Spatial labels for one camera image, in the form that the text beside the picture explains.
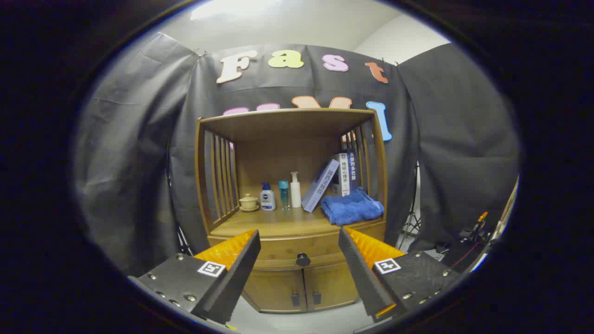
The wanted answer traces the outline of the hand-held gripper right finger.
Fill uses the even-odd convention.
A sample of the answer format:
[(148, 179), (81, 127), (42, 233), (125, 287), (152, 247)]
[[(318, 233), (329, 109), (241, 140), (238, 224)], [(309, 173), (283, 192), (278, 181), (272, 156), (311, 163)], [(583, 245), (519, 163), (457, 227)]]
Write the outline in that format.
[(403, 253), (347, 226), (339, 247), (367, 315), (397, 319), (428, 306), (460, 279), (454, 269), (425, 252)]

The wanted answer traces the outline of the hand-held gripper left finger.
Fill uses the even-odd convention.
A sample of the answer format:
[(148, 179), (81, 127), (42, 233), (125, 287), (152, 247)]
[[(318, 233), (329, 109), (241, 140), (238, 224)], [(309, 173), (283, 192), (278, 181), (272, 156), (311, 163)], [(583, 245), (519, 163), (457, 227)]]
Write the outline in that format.
[(128, 279), (155, 299), (195, 317), (225, 325), (261, 250), (258, 230), (248, 230), (195, 256), (178, 253)]

